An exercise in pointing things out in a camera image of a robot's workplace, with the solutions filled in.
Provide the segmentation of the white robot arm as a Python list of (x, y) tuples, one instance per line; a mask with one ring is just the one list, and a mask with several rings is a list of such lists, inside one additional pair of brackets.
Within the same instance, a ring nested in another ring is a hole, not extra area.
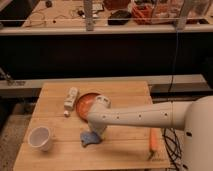
[(99, 136), (108, 125), (182, 130), (181, 171), (213, 171), (213, 96), (125, 108), (109, 108), (108, 99), (98, 96), (87, 120)]

